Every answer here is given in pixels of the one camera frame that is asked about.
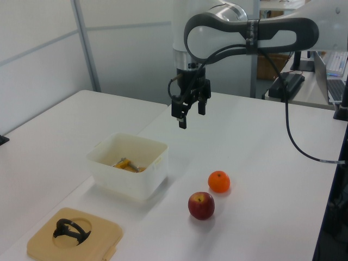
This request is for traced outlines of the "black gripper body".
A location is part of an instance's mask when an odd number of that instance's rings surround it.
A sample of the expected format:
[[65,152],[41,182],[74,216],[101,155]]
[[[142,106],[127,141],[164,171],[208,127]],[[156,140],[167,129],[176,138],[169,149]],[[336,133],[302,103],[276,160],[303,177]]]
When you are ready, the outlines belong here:
[[185,71],[177,69],[177,84],[180,88],[178,96],[173,100],[185,104],[193,104],[196,101],[203,104],[211,98],[210,80],[206,78],[206,69]]

